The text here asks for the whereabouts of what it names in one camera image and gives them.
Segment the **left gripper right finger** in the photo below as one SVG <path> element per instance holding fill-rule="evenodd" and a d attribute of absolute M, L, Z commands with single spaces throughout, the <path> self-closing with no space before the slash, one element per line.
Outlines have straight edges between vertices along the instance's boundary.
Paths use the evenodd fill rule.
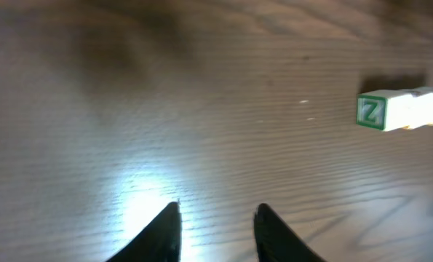
<path fill-rule="evenodd" d="M 266 203 L 253 218 L 259 262 L 325 262 Z"/>

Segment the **green Z white block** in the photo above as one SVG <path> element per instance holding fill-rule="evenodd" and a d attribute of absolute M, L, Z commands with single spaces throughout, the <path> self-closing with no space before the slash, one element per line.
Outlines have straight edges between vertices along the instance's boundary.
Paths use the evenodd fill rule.
<path fill-rule="evenodd" d="M 382 132 L 413 129 L 418 96 L 410 90 L 376 90 L 359 94 L 356 123 Z"/>

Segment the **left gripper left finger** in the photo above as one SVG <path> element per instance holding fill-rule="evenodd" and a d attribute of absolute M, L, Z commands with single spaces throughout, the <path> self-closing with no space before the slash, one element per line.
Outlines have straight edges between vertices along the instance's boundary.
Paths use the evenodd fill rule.
<path fill-rule="evenodd" d="M 170 202 L 127 245 L 106 262 L 180 262 L 182 218 Z"/>

